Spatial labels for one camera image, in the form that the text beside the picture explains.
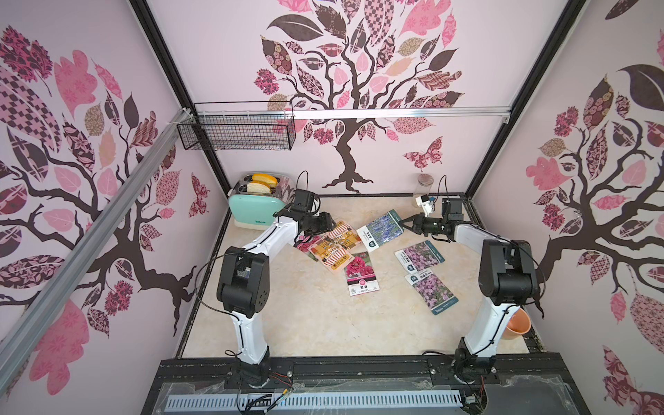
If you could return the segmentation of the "lavender packet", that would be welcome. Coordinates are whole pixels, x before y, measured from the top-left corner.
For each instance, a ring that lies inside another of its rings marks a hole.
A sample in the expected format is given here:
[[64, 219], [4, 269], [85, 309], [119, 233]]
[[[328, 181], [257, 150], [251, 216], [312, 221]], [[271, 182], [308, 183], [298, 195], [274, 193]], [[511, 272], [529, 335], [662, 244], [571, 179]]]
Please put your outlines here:
[[357, 233], [367, 251], [373, 252], [403, 235], [404, 229], [399, 224], [400, 221], [399, 214], [391, 209], [368, 225], [360, 227]]

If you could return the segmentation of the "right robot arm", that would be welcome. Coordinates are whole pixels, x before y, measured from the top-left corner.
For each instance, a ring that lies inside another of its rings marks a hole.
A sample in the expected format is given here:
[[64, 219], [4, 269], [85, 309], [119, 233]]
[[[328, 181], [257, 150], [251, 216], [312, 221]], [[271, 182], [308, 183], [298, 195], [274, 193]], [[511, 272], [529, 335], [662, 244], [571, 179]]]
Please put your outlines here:
[[439, 217], [432, 215], [435, 202], [429, 195], [415, 201], [422, 212], [401, 220], [404, 229], [432, 238], [444, 236], [480, 254], [478, 285], [484, 301], [452, 363], [456, 378], [470, 384], [492, 372], [509, 321], [540, 293], [531, 247], [525, 240], [508, 240], [465, 221], [460, 200], [442, 201]]

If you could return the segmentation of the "sunflower shop packet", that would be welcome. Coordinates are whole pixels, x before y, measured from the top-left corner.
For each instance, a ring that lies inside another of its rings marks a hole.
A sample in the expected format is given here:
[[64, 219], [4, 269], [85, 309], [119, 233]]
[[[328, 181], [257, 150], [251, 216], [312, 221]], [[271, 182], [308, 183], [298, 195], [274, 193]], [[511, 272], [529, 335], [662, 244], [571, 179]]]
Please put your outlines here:
[[354, 255], [330, 237], [323, 237], [314, 243], [310, 253], [329, 271], [342, 271], [354, 260]]
[[352, 250], [361, 244], [361, 238], [354, 228], [346, 221], [337, 221], [335, 228], [326, 234], [335, 243], [347, 250]]

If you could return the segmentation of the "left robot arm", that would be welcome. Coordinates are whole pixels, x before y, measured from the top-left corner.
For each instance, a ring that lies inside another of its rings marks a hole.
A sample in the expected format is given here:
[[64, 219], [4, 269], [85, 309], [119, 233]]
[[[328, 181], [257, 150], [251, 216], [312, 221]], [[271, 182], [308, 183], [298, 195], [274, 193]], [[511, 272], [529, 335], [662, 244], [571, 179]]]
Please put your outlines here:
[[283, 248], [335, 228], [331, 215], [320, 209], [318, 195], [296, 190], [293, 200], [273, 215], [273, 223], [261, 235], [243, 247], [228, 247], [222, 256], [216, 297], [233, 319], [240, 375], [254, 386], [265, 385], [271, 372], [260, 315], [270, 295], [271, 261]]

